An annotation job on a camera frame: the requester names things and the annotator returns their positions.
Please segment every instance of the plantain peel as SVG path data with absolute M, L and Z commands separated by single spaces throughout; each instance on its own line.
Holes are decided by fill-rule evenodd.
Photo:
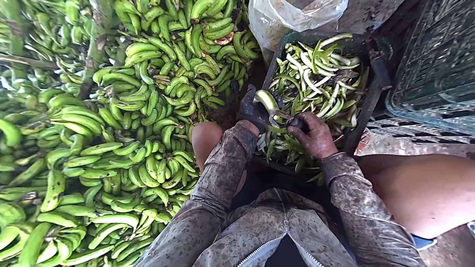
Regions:
M 279 124 L 276 121 L 279 121 L 281 118 L 277 115 L 274 115 L 277 110 L 279 110 L 279 105 L 274 99 L 272 94 L 267 90 L 257 90 L 256 95 L 254 96 L 254 102 L 261 102 L 269 113 L 269 122 L 272 126 L 279 128 Z

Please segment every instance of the knee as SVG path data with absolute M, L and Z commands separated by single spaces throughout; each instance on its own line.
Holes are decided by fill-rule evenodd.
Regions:
M 218 143 L 223 136 L 223 130 L 213 122 L 203 122 L 195 125 L 192 133 L 192 143 Z

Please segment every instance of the white plastic bag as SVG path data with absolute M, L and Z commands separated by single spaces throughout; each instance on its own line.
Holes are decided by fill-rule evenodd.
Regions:
M 250 28 L 268 62 L 266 49 L 275 51 L 286 32 L 314 29 L 336 21 L 347 5 L 348 0 L 250 0 Z

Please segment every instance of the grey jacket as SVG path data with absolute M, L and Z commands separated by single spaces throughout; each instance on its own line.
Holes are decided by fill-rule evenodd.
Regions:
M 308 266 L 425 266 L 411 235 L 394 222 L 357 163 L 343 153 L 322 160 L 321 169 L 356 262 L 332 231 L 323 208 L 299 195 L 270 189 L 252 204 L 229 211 L 256 140 L 240 124 L 224 133 L 191 200 L 135 266 L 263 267 L 285 235 Z

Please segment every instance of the zipper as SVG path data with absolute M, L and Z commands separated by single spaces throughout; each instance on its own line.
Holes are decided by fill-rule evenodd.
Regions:
M 268 241 L 266 243 L 264 243 L 263 245 L 261 245 L 260 247 L 258 247 L 256 250 L 254 250 L 251 254 L 249 254 L 249 256 L 247 256 L 245 259 L 243 259 L 238 265 L 237 267 L 241 267 L 246 261 L 248 261 L 252 256 L 254 256 L 257 252 L 259 252 L 260 250 L 262 250 L 263 248 L 269 246 L 270 244 L 272 243 L 275 243 L 279 240 L 281 240 L 282 238 L 284 238 L 284 236 L 286 235 L 287 233 L 285 233 L 284 235 L 282 235 L 281 237 L 278 237 L 278 238 L 275 238 L 271 241 Z
M 285 233 L 288 234 L 290 236 L 290 238 L 292 239 L 292 241 L 295 243 L 295 245 L 297 245 L 299 248 L 301 248 L 305 255 L 307 255 L 311 260 L 313 260 L 313 262 L 318 266 L 318 267 L 323 267 L 323 265 L 317 260 L 315 259 L 310 253 L 307 252 L 307 250 L 305 250 L 304 247 L 302 247 L 295 239 L 294 237 L 292 237 L 292 235 L 290 234 L 290 227 L 289 227 L 289 220 L 288 220 L 288 214 L 287 214 L 287 210 L 285 209 L 285 205 L 284 205 L 284 202 L 282 201 L 282 198 L 280 197 L 280 194 L 279 194 L 279 191 L 277 191 L 276 188 L 274 188 L 274 191 L 275 193 L 277 194 L 280 202 L 282 203 L 282 208 L 284 209 L 284 228 L 285 228 Z
M 292 241 L 293 241 L 299 248 L 301 248 L 301 249 L 304 251 L 305 255 L 307 255 L 311 260 L 313 260 L 313 262 L 314 262 L 317 266 L 323 267 L 323 265 L 322 265 L 317 259 L 315 259 L 310 253 L 308 253 L 308 252 L 305 250 L 305 248 L 302 247 L 302 246 L 294 239 L 294 237 L 292 237 L 292 235 L 291 235 L 290 233 L 289 233 L 289 236 L 290 236 L 290 238 L 292 239 Z
M 241 267 L 246 261 L 248 261 L 250 258 L 252 258 L 257 252 L 259 252 L 260 250 L 262 250 L 263 248 L 269 246 L 270 244 L 272 243 L 275 243 L 279 240 L 281 240 L 282 238 L 284 238 L 287 234 L 290 236 L 290 238 L 292 239 L 292 241 L 295 243 L 295 245 L 297 245 L 301 250 L 303 250 L 303 252 L 305 253 L 305 255 L 307 255 L 307 257 L 309 257 L 318 267 L 323 267 L 323 265 L 317 260 L 315 259 L 310 253 L 307 252 L 307 250 L 305 250 L 304 247 L 302 247 L 299 243 L 297 243 L 297 241 L 292 237 L 292 235 L 290 235 L 290 227 L 289 227 L 289 220 L 287 219 L 287 211 L 285 209 L 285 205 L 284 203 L 282 202 L 282 198 L 280 197 L 280 194 L 279 192 L 277 191 L 276 188 L 274 188 L 274 191 L 275 193 L 277 194 L 281 204 L 282 204 L 282 208 L 284 209 L 284 228 L 285 228 L 285 233 L 278 237 L 278 238 L 275 238 L 271 241 L 268 241 L 266 243 L 264 243 L 263 245 L 261 245 L 260 247 L 258 247 L 256 250 L 254 250 L 251 254 L 249 254 L 245 259 L 243 259 L 238 265 L 237 267 Z

